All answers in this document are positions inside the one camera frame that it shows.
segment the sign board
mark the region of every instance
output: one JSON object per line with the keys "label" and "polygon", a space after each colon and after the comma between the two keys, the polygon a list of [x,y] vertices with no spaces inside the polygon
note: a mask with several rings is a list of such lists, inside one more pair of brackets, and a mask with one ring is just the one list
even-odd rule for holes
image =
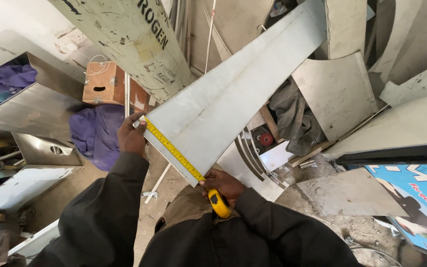
{"label": "sign board", "polygon": [[401,233],[427,250],[427,164],[365,167],[408,213],[407,217],[392,217]]}

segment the dusty floor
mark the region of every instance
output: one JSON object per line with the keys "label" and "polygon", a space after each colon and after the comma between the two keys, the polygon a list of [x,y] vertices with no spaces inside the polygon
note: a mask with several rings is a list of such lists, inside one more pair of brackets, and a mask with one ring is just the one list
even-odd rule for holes
{"label": "dusty floor", "polygon": [[[143,192],[151,191],[168,164],[153,147],[148,147],[148,159],[150,161],[150,169],[143,186]],[[289,177],[292,175],[295,180],[306,180],[336,172],[321,156],[316,156],[315,159],[318,167],[311,167],[305,170],[291,168]],[[106,175],[106,172],[99,171],[88,161],[83,161],[83,164],[84,167],[77,173],[64,179],[35,201],[33,231],[38,231],[58,219],[62,209],[71,199],[89,186],[95,179]],[[159,193],[158,198],[152,198],[148,204],[144,203],[146,197],[142,198],[139,211],[138,233],[134,244],[134,266],[138,266],[144,249],[154,234],[154,225],[159,217],[162,216],[167,203],[172,201],[177,193],[187,184],[187,181],[171,167],[157,189]],[[321,219],[325,225],[341,237],[349,235],[358,244],[379,249],[394,257],[397,256],[397,247],[401,240],[393,238],[388,228],[374,223],[373,218],[370,216],[321,216],[314,205],[295,184],[288,187],[276,202],[306,215]],[[394,266],[388,264],[386,260],[383,260],[383,258],[373,252],[358,251],[355,254],[360,263],[369,267]],[[406,257],[406,267],[418,267],[421,263],[420,254],[413,250]]]}

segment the purple cloth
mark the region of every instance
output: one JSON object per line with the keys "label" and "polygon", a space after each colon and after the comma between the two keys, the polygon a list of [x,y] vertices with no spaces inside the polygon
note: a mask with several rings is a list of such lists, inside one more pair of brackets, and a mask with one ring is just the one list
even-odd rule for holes
{"label": "purple cloth", "polygon": [[98,169],[109,172],[120,155],[117,131],[123,120],[124,106],[86,108],[70,116],[70,138],[80,154]]}
{"label": "purple cloth", "polygon": [[0,67],[0,103],[36,82],[36,75],[31,65]]}

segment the power outlet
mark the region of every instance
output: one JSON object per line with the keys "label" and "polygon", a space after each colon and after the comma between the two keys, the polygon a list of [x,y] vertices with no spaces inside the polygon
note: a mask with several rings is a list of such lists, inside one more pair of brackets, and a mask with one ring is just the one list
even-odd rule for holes
{"label": "power outlet", "polygon": [[83,34],[78,28],[75,28],[67,34],[59,37],[59,39],[57,39],[57,43],[59,43],[59,45],[67,47],[69,41],[74,41],[75,44],[80,45],[86,39],[87,37],[85,36],[85,34]]}

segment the tape measure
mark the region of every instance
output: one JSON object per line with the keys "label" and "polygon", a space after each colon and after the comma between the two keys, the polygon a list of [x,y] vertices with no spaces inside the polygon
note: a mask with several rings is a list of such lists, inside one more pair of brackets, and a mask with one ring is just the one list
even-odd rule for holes
{"label": "tape measure", "polygon": [[[179,150],[175,148],[171,142],[169,142],[169,140],[148,120],[148,118],[146,118],[146,116],[141,117],[139,120],[146,121],[146,129],[150,131],[172,155],[174,155],[174,157],[194,176],[197,181],[205,180],[204,176],[193,167],[193,165],[181,154],[181,152],[179,152]],[[228,218],[232,210],[223,201],[222,195],[217,191],[217,189],[209,189],[208,196],[217,215],[223,219]]]}

